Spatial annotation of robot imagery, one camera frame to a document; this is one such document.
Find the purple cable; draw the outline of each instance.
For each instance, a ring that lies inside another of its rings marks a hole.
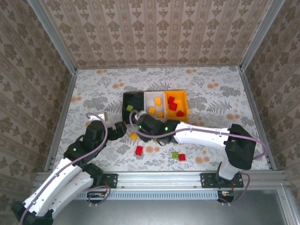
[[[106,201],[106,199],[109,197],[109,195],[111,194],[111,187],[110,186],[98,186],[98,187],[92,187],[92,188],[88,188],[86,189],[85,191],[92,191],[92,190],[95,190],[95,189],[98,189],[98,188],[107,188],[108,189],[108,194],[101,200],[101,202],[97,203],[97,205],[100,205],[102,204],[103,202]],[[93,195],[90,195],[89,198],[88,198],[88,202],[90,204],[92,204],[90,202],[90,198],[92,197]]]
[[[237,203],[244,196],[244,194],[246,193],[246,191],[247,191],[247,189],[248,189],[248,187],[250,185],[250,176],[249,176],[249,174],[245,173],[245,172],[242,172],[242,171],[240,171],[240,174],[244,174],[244,175],[246,175],[248,177],[247,185],[245,186],[245,189],[244,189],[243,193],[240,195],[240,197],[238,197],[238,199],[234,200],[233,202],[228,202],[225,199],[219,197],[219,199],[221,199],[222,201],[224,201],[228,205]]]
[[[88,112],[88,113],[86,114],[86,117],[89,119],[90,116],[96,116],[96,117],[103,123],[104,129],[105,129],[105,135],[104,135],[103,141],[102,141],[101,144],[100,144],[98,147],[96,147],[93,151],[91,151],[91,152],[89,152],[89,153],[87,153],[87,154],[85,154],[85,155],[83,155],[83,156],[81,156],[81,157],[75,159],[73,162],[70,162],[69,164],[67,164],[67,165],[65,165],[63,168],[61,168],[61,169],[55,174],[57,177],[58,177],[59,174],[60,174],[61,172],[63,172],[67,167],[71,166],[71,165],[74,164],[74,163],[79,162],[80,160],[82,160],[83,158],[86,158],[87,156],[90,156],[90,155],[94,154],[94,153],[97,152],[100,148],[102,148],[102,146],[105,144],[105,142],[106,142],[106,140],[107,140],[107,135],[108,135],[108,129],[107,129],[107,125],[106,125],[105,121],[104,121],[101,117],[99,117],[97,114],[94,114],[94,113],[92,113],[92,112]],[[48,183],[45,184],[45,186],[41,189],[41,191],[37,194],[37,196],[31,201],[31,203],[29,204],[29,206],[27,207],[27,209],[25,209],[24,213],[22,214],[22,217],[21,217],[21,219],[20,219],[19,225],[23,225],[24,218],[25,218],[27,212],[29,211],[29,209],[33,206],[33,203],[41,196],[41,194],[46,190],[46,188],[51,184],[51,182],[55,179],[56,176],[53,176],[53,177],[48,181]]]
[[[252,138],[252,137],[247,137],[247,136],[242,136],[242,135],[234,135],[234,134],[228,134],[228,133],[220,133],[218,131],[213,131],[213,130],[205,130],[205,129],[199,129],[199,128],[183,128],[183,129],[179,129],[179,130],[174,130],[172,132],[169,132],[169,133],[166,133],[166,134],[163,134],[163,135],[147,135],[147,134],[144,134],[142,132],[140,132],[138,129],[135,128],[135,126],[133,125],[133,122],[132,122],[132,115],[133,113],[138,113],[137,110],[132,110],[130,115],[129,115],[129,122],[130,122],[130,125],[133,127],[133,129],[135,130],[135,132],[141,136],[144,136],[144,137],[147,137],[147,138],[153,138],[153,139],[157,139],[157,138],[162,138],[162,137],[167,137],[167,136],[170,136],[170,135],[173,135],[177,132],[182,132],[182,131],[198,131],[198,132],[204,132],[204,133],[209,133],[209,134],[215,134],[215,135],[224,135],[224,136],[230,136],[230,137],[235,137],[235,138],[242,138],[242,139],[246,139],[246,140],[250,140],[250,141],[253,141],[253,142],[257,142],[257,143],[260,143],[263,147],[263,152],[261,154],[259,154],[258,156],[255,156],[253,157],[253,159],[258,159],[258,158],[261,158],[263,157],[266,153],[267,153],[267,146],[265,145],[265,143],[263,143],[262,141],[258,140],[258,139],[255,139],[255,138]]]

